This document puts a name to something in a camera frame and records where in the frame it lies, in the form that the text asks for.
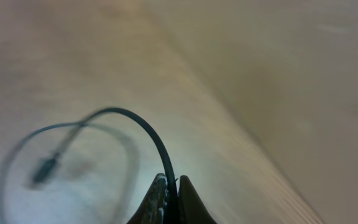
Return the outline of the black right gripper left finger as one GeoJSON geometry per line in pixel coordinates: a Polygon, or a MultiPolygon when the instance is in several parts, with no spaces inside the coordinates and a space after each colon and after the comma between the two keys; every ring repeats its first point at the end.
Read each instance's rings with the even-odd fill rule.
{"type": "Polygon", "coordinates": [[[162,224],[167,207],[167,178],[158,173],[145,197],[127,224],[162,224]]]}

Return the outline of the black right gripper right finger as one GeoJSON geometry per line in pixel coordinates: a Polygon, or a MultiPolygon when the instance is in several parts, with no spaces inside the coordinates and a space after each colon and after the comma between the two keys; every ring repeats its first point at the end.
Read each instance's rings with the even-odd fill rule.
{"type": "Polygon", "coordinates": [[[217,224],[186,175],[180,177],[178,208],[182,224],[217,224]]]}

